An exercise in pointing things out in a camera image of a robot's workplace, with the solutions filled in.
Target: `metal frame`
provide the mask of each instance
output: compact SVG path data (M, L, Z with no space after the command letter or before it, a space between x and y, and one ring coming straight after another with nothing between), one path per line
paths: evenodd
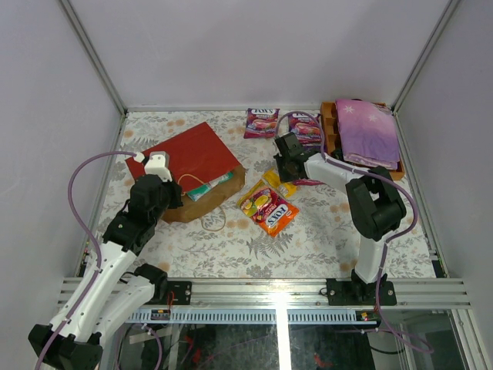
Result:
M58 306L64 305L79 285L81 278L68 277L62 285ZM319 290L326 287L324 279L181 279L174 281L192 281L190 306L176 307L173 322L176 324L230 324L274 323L280 318L279 303L283 302L287 324L322 325L347 324L353 321L355 311L371 311L373 306L329 306L327 298ZM393 279L397 306L382 308L389 313L398 314L419 311L450 310L453 329L464 363L470 369L491 368L486 355L484 343L478 335L471 302L462 279ZM117 284L112 297L124 289L124 284ZM167 309L166 305L142 306L127 322L152 322L149 320L150 309ZM252 317L245 318L253 312ZM224 315L231 315L224 320ZM321 319L322 315L340 315L338 319ZM405 349L402 361L406 359L407 368L415 368L412 351Z
M116 131L115 137L113 138L111 151L118 150L118 146L122 140L123 132L125 130L126 125L126 117L127 115L121 115L119 119L118 129ZM115 158L114 156L109 156L106 159L105 169L103 172L103 177L101 180L101 184L99 185L98 193L96 195L96 201L94 203L94 207L91 212L91 217L89 218L89 222L87 227L94 233L96 232L96 228L98 227L99 217L101 215L102 205L106 198L106 193L108 192L108 185L111 177L111 173L113 167L115 166ZM80 267L82 266L83 258L84 258L84 250L89 246L89 237L84 235L82 246L80 248L79 258L77 260L77 265L75 266L74 275L78 274Z
M80 277L67 277L63 281L58 306L64 305L79 285ZM327 298L319 291L326 287L324 279L185 279L192 281L193 293L190 310L201 309L266 309L276 308L280 300L288 309L373 310L371 305L329 306ZM397 306L383 307L385 311L469 309L471 302L462 279L391 279L394 283ZM113 297L125 287L117 284ZM146 308L166 308L166 305L146 305Z
M434 27L433 32L431 33L430 37L426 41L423 51L421 52L418 60L414 64L413 69L411 70L411 73L409 74L406 83L404 84L402 90L399 92L399 95L397 96L395 103L392 106L392 110L394 112L398 112L399 109L402 107L402 103L405 101L409 91L411 91L411 88L416 82L416 79L418 78L421 70L423 69L423 66L426 64L428 57L430 56L431 52L433 52L434 47L437 45L437 42L441 34L444 32L445 28L447 27L448 23L451 21L452 17L454 16L455 12L458 9L458 6L461 3L462 0L450 0L448 2L445 10L441 14L441 17L437 22L437 25Z
M116 134L115 140L112 143L112 148L116 149L121 140L123 128L125 125L126 113L129 111L122 101L116 87L106 71L105 66L102 64L86 30L84 29L76 11L70 2L70 0L58 0L61 9L64 11L70 25L72 26L76 36L79 38L82 47L84 48L89 61L93 65L96 74L100 78L101 83L112 99L116 109L122 115L119 130ZM433 225L433 221L430 218L429 208L426 200L420 192L420 183L413 171L413 162L409 155L408 145L404 137L401 123L398 119L399 109L402 107L408 93L411 91L417 77L426 64L430 54L433 52L434 47L437 45L439 38L451 21L454 13L457 11L458 6L462 3L462 0L450 0L441 15L437 25L427 40L418 60L414 64L410 75L407 78L402 90L393 105L393 111L397 120L397 127L399 131L400 141L402 143L402 155L404 162L407 164L406 170L408 173L408 179L410 181L411 189L413 190L414 197L418 202L418 206L421 212L421 223L428 236L430 254L432 260L441 261L441 266L444 269L446 276L448 276L448 269L446 263L441 260L441 246L439 244L437 233ZM231 107L230 110L243 109L243 106ZM313 107L296 107L296 108L313 108ZM163 110L183 110L183 107L168 107L164 109L160 106L137 106L130 108L132 112L155 112ZM187 107L186 110L220 110L217 107ZM113 158L108 158L106 162L105 176L102 180L99 188L98 196L96 198L96 205L93 209L92 216L89 223L89 228L95 230L97 221L99 219L99 213L106 195L108 188L109 178L114 165ZM83 247L87 245L87 239L83 244ZM325 288L325 280L322 279L271 279L271 280L250 280L250 279L186 279L193 282L193 296L190 305L192 311L203 311L204 309L225 309L225 310L237 310L237 309L250 309L260 310L265 308L272 308L277 302L279 297L282 297L286 302L286 307L289 309L306 311L316 310L319 312L329 310L336 310L341 308L332 308L327 305L327 300L318 294L321 288ZM75 290L80 278L66 278L62 286L62 293L58 306L64 304L72 292ZM394 279L394 289L397 297L397 306L386 307L385 310L433 310L439 309L451 310L452 321L454 325L454 332L457 336L460 344L464 362L469 368L491 368L490 360L486 355L484 343L479 335L478 327L475 323L474 316L471 311L471 303L468 299L467 292L464 287L464 283L461 279ZM115 294L122 286L118 285L113 292ZM144 306L143 310L148 309L149 306ZM367 310L372 309L369 306L360 306L358 309ZM413 368L414 359L409 351L406 349L405 357L407 358L408 366Z
M89 61L94 67L96 74L101 80L103 87L105 88L106 92L109 94L109 97L112 99L113 103L115 104L116 109L119 111L121 115L125 115L126 114L125 103L120 97L118 91L116 91L116 87L115 85L113 85L112 80L109 78L106 68L102 64L101 59L98 56L98 53L94 49L91 39L89 38L87 31L84 29L84 26L80 22L80 19L77 16L77 13L72 3L70 2L70 0L58 0L58 3L62 8L62 10L64 11L65 15L67 16L67 19L69 20L72 29L77 35L77 38L81 43L81 46L84 48L84 51L86 52Z
M444 269L445 277L448 276L447 264L444 261L442 248L438 239L436 227L433 224L433 220L430 216L430 208L424 198L424 194L421 193L420 181L414 172L414 162L410 156L409 146L404 136L401 121L399 120L399 114L394 113L395 121L397 123L397 135L401 144L401 155L403 156L404 163L406 163L407 178L409 180L409 186L414 195L414 200L418 204L420 211L421 226L424 228L424 232L428 239L428 246L430 251L430 259L432 261L440 261L441 266Z

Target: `gift bag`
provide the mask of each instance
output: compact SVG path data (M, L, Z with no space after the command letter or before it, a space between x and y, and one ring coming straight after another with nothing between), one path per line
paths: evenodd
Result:
M180 179L182 193L196 189L202 183L209 183L225 173L233 173L231 179L215 186L196 202L182 195L183 207L167 210L163 215L166 222L190 222L202 217L240 191L245 184L245 169L206 122L143 153L148 156L152 152L161 151L168 153L169 170L175 180ZM127 159L126 164L134 179L145 174L144 166L133 158Z

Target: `fox's candy bag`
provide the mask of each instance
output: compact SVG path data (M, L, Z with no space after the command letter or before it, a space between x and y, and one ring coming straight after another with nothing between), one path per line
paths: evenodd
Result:
M262 180L240 198L238 207L271 237L277 236L299 212Z
M314 115L317 121L320 122L320 114ZM322 142L320 135L320 127L309 117L301 113L291 113L287 117L287 122L290 127L290 132L293 132L298 138L298 141L303 144L305 150L319 149ZM294 185L320 185L320 181L316 180L295 180Z
M315 115L315 118L320 121L320 114ZM322 141L320 135L320 127L309 117L301 113L291 113L287 117L287 122L290 127L290 132L293 132L300 143L304 144L319 144Z
M274 137L276 134L278 109L252 109L246 111L244 139L252 137Z

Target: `purple candy package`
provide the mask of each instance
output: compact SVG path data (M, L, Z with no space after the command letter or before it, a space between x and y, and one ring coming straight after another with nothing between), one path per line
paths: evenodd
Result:
M246 111L244 139L253 137L274 137L276 134L278 109L252 109Z
M320 122L320 114L315 115ZM319 126L309 117L300 113L291 113L287 117L290 132L294 133L300 143L316 144L322 141Z
M320 122L320 114L314 116ZM320 128L309 116L301 113L292 113L287 117L287 122L290 132L296 135L296 138L298 138L306 150L320 149L320 143L322 141ZM295 180L293 184L297 186L314 186L321 185L322 183L316 180Z

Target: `orange candy package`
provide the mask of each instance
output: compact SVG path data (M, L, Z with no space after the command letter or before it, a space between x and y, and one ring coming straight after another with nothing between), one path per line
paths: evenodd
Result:
M238 207L271 237L277 236L300 211L262 180L240 198Z

